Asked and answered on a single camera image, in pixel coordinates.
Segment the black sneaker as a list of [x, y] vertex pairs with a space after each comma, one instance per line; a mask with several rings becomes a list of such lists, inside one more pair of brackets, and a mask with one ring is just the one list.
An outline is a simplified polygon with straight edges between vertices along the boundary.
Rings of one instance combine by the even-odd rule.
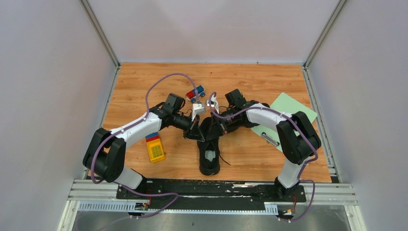
[[[242, 102], [232, 102], [229, 103], [228, 108], [225, 112], [221, 113], [221, 116], [228, 117], [231, 116], [242, 109], [249, 108], [250, 106], [253, 106], [254, 104], [259, 103], [258, 101], [255, 100], [250, 100], [248, 102], [242, 103]], [[255, 126], [258, 126], [259, 124], [257, 123], [252, 123], [249, 121], [246, 112], [243, 112], [233, 118], [224, 120], [223, 125], [226, 126], [226, 131], [227, 133], [231, 133], [233, 131], [236, 131], [240, 127], [245, 127], [245, 128], [253, 128]]]
[[200, 125], [204, 135], [204, 142], [197, 142], [199, 148], [199, 170], [203, 175], [216, 175], [220, 171], [219, 138], [209, 139], [208, 133], [213, 124], [212, 117], [207, 117]]

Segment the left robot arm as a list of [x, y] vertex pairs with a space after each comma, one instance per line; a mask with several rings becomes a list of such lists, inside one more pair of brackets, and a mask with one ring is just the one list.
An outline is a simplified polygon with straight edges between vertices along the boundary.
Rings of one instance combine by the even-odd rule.
[[203, 103], [193, 103], [192, 113], [186, 116], [180, 112], [185, 99], [169, 94], [140, 118], [113, 130], [100, 128], [95, 131], [82, 164], [106, 182], [116, 182], [129, 187], [129, 193], [136, 199], [147, 194], [143, 175], [125, 166], [127, 148], [146, 136], [169, 126], [183, 131], [183, 137], [204, 142], [199, 128], [199, 115], [205, 112]]

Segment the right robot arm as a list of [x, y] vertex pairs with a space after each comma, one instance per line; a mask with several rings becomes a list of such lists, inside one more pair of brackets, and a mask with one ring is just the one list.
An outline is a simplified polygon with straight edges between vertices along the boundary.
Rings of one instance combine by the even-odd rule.
[[217, 94], [213, 92], [206, 100], [213, 118], [208, 132], [209, 140], [231, 132], [231, 127], [264, 126], [278, 135], [278, 144], [285, 156], [283, 169], [277, 176], [279, 183], [275, 195], [287, 201], [294, 194], [293, 187], [300, 182], [305, 166], [317, 160], [321, 140], [303, 111], [280, 112], [258, 101], [246, 100], [238, 89], [225, 95], [227, 110], [219, 111]]

